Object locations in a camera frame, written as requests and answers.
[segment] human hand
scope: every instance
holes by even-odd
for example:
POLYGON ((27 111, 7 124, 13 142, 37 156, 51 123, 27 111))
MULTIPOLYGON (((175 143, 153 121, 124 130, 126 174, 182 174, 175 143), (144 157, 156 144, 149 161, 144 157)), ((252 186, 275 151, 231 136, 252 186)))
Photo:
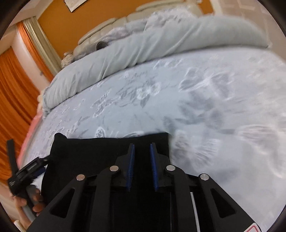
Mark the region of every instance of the human hand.
MULTIPOLYGON (((19 213, 20 216, 20 223, 24 227, 25 230, 31 225, 31 221, 28 219, 26 214, 24 213, 22 207, 27 205, 27 200, 20 198, 20 197, 13 197, 15 202, 15 207, 19 213)), ((41 195, 41 192, 39 189, 36 189, 36 194, 33 196, 33 200, 37 202, 37 204, 33 207, 33 211, 37 213, 37 216, 41 213, 41 211, 46 207, 46 205, 43 203, 43 196, 41 195)))

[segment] red-bordered label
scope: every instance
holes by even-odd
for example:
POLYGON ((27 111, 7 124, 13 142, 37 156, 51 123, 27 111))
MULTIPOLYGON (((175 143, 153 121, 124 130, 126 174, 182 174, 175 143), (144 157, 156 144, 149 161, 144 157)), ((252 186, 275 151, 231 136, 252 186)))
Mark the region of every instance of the red-bordered label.
POLYGON ((248 227, 244 232, 261 232, 258 225, 253 223, 250 227, 248 227))

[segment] mattress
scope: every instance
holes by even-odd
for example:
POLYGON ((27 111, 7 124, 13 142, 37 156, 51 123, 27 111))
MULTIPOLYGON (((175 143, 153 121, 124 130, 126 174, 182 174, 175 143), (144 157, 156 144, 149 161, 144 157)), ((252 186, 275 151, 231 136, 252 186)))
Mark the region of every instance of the mattress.
POLYGON ((171 162, 209 174, 266 232, 286 204, 285 73, 279 57, 249 47, 124 69, 55 107, 23 164, 49 155, 58 132, 82 139, 168 132, 171 162))

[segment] headboard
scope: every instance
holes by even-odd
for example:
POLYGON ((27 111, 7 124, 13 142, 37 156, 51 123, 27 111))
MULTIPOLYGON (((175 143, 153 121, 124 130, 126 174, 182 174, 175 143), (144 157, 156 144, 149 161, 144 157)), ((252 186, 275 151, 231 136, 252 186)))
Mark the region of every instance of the headboard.
POLYGON ((113 28, 121 27, 125 23, 133 21, 133 20, 148 17, 155 11, 174 8, 178 6, 187 6, 189 11, 196 16, 203 15, 201 9, 196 4, 196 0, 186 0, 186 1, 185 0, 159 0, 159 1, 146 3, 144 5, 137 7, 135 12, 131 13, 130 15, 126 17, 123 17, 120 19, 117 19, 117 18, 109 19, 99 24, 98 26, 90 30, 89 32, 87 32, 78 41, 78 46, 74 49, 74 56, 80 54, 81 51, 83 51, 86 46, 95 43, 97 40, 99 40, 102 36, 104 36, 106 33, 111 31, 113 28))

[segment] metal rivet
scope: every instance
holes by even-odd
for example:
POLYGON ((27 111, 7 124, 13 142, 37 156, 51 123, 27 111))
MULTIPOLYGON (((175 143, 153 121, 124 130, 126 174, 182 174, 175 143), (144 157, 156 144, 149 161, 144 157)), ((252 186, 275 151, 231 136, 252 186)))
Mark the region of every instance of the metal rivet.
POLYGON ((202 174, 200 175, 200 178, 203 180, 203 181, 207 181, 209 179, 209 176, 207 174, 202 174))
POLYGON ((85 178, 85 176, 83 174, 79 174, 79 175, 76 176, 76 179, 78 181, 82 181, 82 180, 84 180, 84 178, 85 178))
POLYGON ((174 171, 176 168, 175 168, 175 166, 173 166, 173 165, 168 165, 168 166, 166 167, 166 169, 167 169, 168 171, 174 171))
POLYGON ((112 172, 116 172, 116 171, 118 171, 118 169, 119 169, 119 167, 116 165, 113 165, 110 167, 110 171, 112 171, 112 172))

